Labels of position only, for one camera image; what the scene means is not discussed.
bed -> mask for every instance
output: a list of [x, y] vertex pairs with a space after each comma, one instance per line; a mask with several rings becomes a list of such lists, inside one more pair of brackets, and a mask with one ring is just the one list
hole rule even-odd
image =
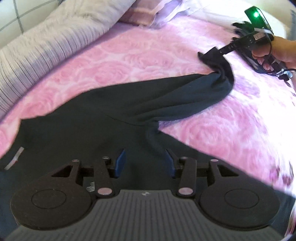
[[[9, 149], [21, 119], [50, 113], [71, 98], [107, 85], [209, 74], [197, 52], [229, 43], [233, 33], [192, 17], [161, 29], [117, 23], [93, 44], [54, 68], [0, 124], [0, 156]], [[188, 119], [159, 129], [221, 158], [274, 188], [296, 195], [296, 94], [275, 77], [260, 75], [232, 52], [233, 91]]]

human hand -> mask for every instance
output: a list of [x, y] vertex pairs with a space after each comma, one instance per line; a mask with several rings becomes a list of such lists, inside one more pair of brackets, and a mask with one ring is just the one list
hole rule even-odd
[[[281, 37], [274, 37], [271, 42], [272, 55], [279, 61], [285, 62], [288, 69], [296, 69], [296, 41], [290, 41]], [[268, 55], [270, 51], [270, 44], [264, 45], [252, 51], [254, 59], [257, 59], [259, 64], [263, 64], [263, 56]], [[273, 68], [264, 63], [263, 68], [266, 70], [273, 70]]]

pillow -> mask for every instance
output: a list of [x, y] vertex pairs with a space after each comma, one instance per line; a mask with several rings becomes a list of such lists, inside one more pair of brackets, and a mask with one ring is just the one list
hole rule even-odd
[[0, 49], [0, 120], [40, 78], [106, 33], [133, 3], [67, 0], [44, 22]]
[[58, 0], [1, 0], [0, 49], [58, 7]]
[[120, 21], [160, 28], [177, 13], [194, 8], [197, 0], [136, 0]]

label sticker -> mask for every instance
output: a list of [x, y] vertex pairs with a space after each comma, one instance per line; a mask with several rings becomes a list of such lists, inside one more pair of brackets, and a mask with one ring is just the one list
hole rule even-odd
[[283, 238], [283, 239], [280, 240], [280, 241], [288, 241], [288, 240], [290, 239], [291, 236], [292, 236], [292, 235], [289, 234], [289, 235], [287, 235], [285, 238]]
[[15, 156], [13, 157], [13, 159], [10, 161], [10, 163], [8, 163], [8, 165], [4, 168], [4, 170], [9, 170], [18, 160], [19, 156], [22, 154], [24, 148], [20, 147], [17, 151], [17, 153], [15, 154]]
[[95, 190], [94, 182], [90, 183], [90, 186], [86, 188], [88, 192], [93, 192]]

black shirt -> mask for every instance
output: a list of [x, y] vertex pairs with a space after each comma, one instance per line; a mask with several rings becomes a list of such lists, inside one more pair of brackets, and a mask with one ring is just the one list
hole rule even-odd
[[[232, 90], [228, 62], [222, 56], [204, 57], [204, 62], [216, 72], [94, 89], [46, 116], [22, 120], [12, 147], [0, 160], [0, 237], [17, 227], [9, 209], [14, 192], [72, 159], [91, 165], [124, 148], [127, 162], [120, 178], [113, 180], [117, 191], [175, 189], [178, 180], [163, 165], [167, 148], [209, 161], [212, 157], [158, 130], [159, 121], [189, 117]], [[4, 171], [20, 147], [24, 151], [18, 162]]]

